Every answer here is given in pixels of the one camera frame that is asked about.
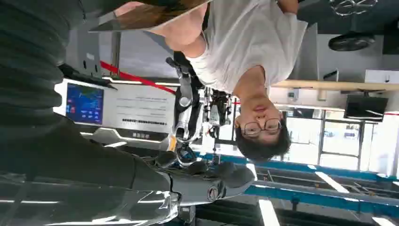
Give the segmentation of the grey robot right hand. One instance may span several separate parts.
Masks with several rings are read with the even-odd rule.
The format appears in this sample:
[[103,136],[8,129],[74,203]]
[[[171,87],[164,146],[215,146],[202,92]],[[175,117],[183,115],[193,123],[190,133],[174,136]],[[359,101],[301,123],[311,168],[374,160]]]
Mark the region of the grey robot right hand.
[[198,174],[84,138],[63,116],[45,125],[0,122],[3,226],[152,226],[183,207],[243,193],[246,167],[223,163]]

